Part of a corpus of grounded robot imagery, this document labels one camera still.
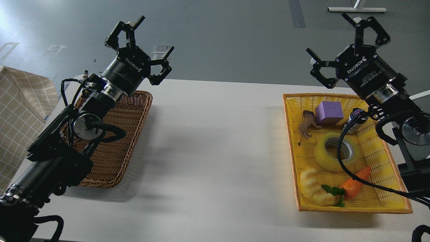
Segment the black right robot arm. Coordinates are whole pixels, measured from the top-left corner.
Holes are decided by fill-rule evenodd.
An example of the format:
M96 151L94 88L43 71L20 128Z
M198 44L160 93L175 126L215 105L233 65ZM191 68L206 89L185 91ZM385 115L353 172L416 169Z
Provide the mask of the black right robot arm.
M404 90L406 77L394 71L378 55L377 49L388 44L390 37L375 17L351 18L346 13L342 13L342 17L355 29L354 43L333 61L321 60L312 49L307 48L312 57L310 74L329 89L334 88L338 81L345 81L368 104L368 110L360 111L343 129L340 141L359 118L375 120L378 137L392 146L398 145L402 152L404 164L399 164L398 169L407 191L358 178L341 161L339 150L338 162L353 180L429 206L429 159L415 160L407 149L407 144L429 145L429 114L421 110Z

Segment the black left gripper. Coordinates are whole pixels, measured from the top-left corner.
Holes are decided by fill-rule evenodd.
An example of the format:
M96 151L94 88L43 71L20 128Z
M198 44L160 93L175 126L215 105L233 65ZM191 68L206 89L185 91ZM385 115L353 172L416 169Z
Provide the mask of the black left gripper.
M148 77L151 85L159 85L171 72L167 58L174 50L170 46L160 59L150 60L149 56L136 46L135 29L145 20L142 15L136 23L124 23L120 21L104 41L104 45L118 51L116 57L102 72L101 77L114 85L127 96L133 95L143 79ZM119 34L124 32L128 43L126 47L119 47ZM158 75L150 75L152 66L161 66Z

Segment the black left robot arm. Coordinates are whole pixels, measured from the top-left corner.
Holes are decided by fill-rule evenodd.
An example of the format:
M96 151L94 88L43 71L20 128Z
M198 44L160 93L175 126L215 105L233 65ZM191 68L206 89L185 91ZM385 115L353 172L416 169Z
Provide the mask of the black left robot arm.
M90 157L101 143L125 138L125 130L103 122L121 98L132 96L144 79L159 85L171 72L173 46L152 60L136 45L135 30L144 19L117 24L104 42L116 51L115 59L100 76L85 72L71 103L60 89L65 108L28 147L31 165L1 196L2 242L29 242L39 224L51 221L58 224L51 241L59 241L63 218L38 216L40 208L90 173Z

